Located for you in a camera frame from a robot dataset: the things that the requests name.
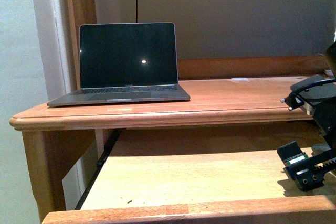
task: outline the white wall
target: white wall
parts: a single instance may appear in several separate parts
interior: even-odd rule
[[[39,223],[16,113],[47,101],[33,0],[0,0],[0,223]]]
[[[74,88],[68,26],[65,0],[0,0],[0,223],[39,223],[22,135],[8,121]],[[76,206],[96,161],[93,143],[63,179],[67,209]]]
[[[135,22],[135,0],[96,7],[100,23]],[[182,59],[314,55],[333,42],[336,0],[139,0],[138,13],[175,22]]]

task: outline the gray wall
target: gray wall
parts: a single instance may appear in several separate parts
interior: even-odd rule
[[[47,101],[33,0],[0,0],[0,223],[39,223],[16,113]]]
[[[100,23],[135,22],[135,0],[96,0]],[[334,40],[336,0],[139,0],[139,22],[175,22],[178,56],[315,55]]]

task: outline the laptop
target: laptop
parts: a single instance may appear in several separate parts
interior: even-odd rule
[[[50,107],[187,101],[178,84],[174,23],[80,26],[80,89]]]

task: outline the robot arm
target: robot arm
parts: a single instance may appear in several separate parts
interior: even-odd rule
[[[327,60],[336,73],[336,43],[328,48]],[[301,191],[323,186],[324,175],[336,169],[336,85],[333,82],[335,78],[312,76],[292,85],[292,92],[281,100],[290,111],[301,108],[311,115],[327,143],[324,150],[312,157],[308,157],[295,141],[278,148],[284,171]]]

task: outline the black screen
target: black screen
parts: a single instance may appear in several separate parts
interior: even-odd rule
[[[80,27],[82,88],[177,83],[173,23]]]

